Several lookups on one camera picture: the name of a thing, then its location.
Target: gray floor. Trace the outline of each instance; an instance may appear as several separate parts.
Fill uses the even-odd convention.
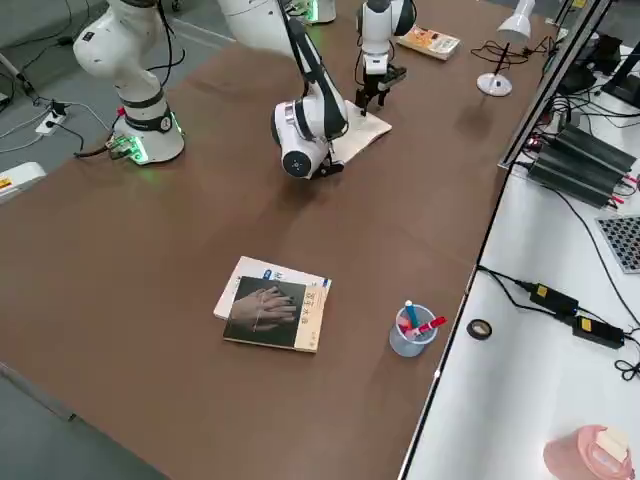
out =
[[[87,425],[66,421],[0,376],[3,480],[161,480],[165,477]]]
[[[92,6],[92,16],[97,18],[104,11],[104,0],[88,1]],[[69,0],[69,3],[74,22],[68,31],[73,33],[86,21],[86,11],[84,0]],[[2,0],[2,4],[0,50],[18,66],[34,58],[43,43],[19,48],[9,48],[10,45],[26,38],[56,32],[67,21],[63,0]],[[165,0],[167,10],[170,10],[170,4],[169,0]],[[184,5],[184,10],[175,15],[177,21],[174,22],[174,29],[187,50],[187,57],[182,65],[173,69],[169,87],[179,83],[228,43],[228,40],[219,36],[228,35],[228,30],[215,0],[184,0]],[[5,24],[7,18],[18,17],[28,21],[21,26],[11,22],[10,25]],[[191,27],[189,22],[197,25]],[[209,34],[207,30],[219,35]],[[166,60],[166,44],[160,41],[145,58],[145,64],[163,64]],[[119,102],[113,87],[89,77],[77,65],[71,48],[50,49],[28,70],[28,74],[41,96],[85,103],[107,124],[111,124],[115,118]],[[163,78],[164,73],[160,72],[159,76]],[[0,91],[9,92],[8,83],[2,78]],[[0,136],[41,111],[27,97],[18,95],[15,102],[0,114]],[[35,138],[36,125],[0,139],[0,151]],[[65,126],[83,135],[87,145],[94,144],[106,135],[100,123],[81,107],[71,107],[70,118]],[[47,172],[51,172],[68,160],[78,146],[77,138],[58,131],[30,148],[0,154],[0,172],[26,161],[36,161]],[[0,375],[0,478],[160,480],[164,477],[81,418],[72,422],[61,419]]]

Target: book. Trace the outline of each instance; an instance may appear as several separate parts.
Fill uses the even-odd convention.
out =
[[[309,273],[299,272],[291,268],[281,267],[273,263],[263,262],[251,257],[240,257],[231,277],[213,310],[213,314],[227,320],[233,306],[238,286],[242,277],[262,278],[265,280],[278,280],[282,282],[300,283],[307,286],[321,286],[325,289],[325,295],[331,287],[331,280]]]
[[[398,43],[425,55],[448,60],[460,45],[460,39],[414,25],[409,33],[398,38]]]
[[[223,338],[315,353],[327,290],[323,286],[241,277]]]

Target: lamp base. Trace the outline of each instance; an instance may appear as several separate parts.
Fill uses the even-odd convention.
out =
[[[492,97],[506,97],[511,93],[513,87],[511,82],[504,75],[484,73],[478,77],[476,82],[478,88]]]

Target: lamp shade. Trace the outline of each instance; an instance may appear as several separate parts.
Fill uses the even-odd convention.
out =
[[[535,0],[520,0],[513,15],[498,27],[498,34],[508,43],[526,43],[531,37],[529,17],[535,6]]]

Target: black power supply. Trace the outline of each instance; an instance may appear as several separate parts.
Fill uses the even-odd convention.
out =
[[[624,345],[624,332],[622,329],[582,316],[575,318],[573,334],[576,337],[613,349],[618,349]]]
[[[536,305],[540,305],[547,310],[551,310],[557,315],[575,316],[578,311],[578,300],[571,298],[564,293],[560,293],[542,283],[533,284],[533,288],[526,289],[529,293],[529,300]]]

